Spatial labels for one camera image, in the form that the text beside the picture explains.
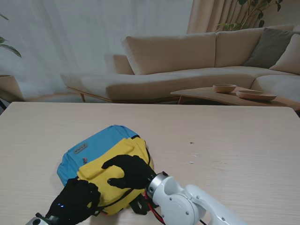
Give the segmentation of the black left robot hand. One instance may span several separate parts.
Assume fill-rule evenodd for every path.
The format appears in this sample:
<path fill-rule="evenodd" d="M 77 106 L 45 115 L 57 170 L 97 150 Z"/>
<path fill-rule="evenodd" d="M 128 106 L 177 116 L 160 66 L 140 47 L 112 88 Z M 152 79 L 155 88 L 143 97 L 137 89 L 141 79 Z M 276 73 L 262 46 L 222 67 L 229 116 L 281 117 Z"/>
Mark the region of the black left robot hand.
<path fill-rule="evenodd" d="M 100 196 L 95 184 L 76 178 L 69 179 L 45 217 L 57 218 L 58 225 L 76 225 L 94 215 Z"/>

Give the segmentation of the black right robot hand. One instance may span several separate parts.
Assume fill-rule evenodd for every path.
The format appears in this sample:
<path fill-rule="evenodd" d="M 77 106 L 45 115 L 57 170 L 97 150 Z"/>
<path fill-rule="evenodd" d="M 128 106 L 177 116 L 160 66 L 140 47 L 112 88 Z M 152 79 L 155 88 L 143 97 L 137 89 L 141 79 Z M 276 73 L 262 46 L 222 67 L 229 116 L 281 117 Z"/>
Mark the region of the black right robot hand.
<path fill-rule="evenodd" d="M 107 160 L 102 165 L 102 169 L 111 166 L 119 167 L 123 170 L 122 178 L 109 178 L 107 183 L 120 189 L 145 189 L 156 177 L 154 170 L 137 155 L 117 155 Z"/>

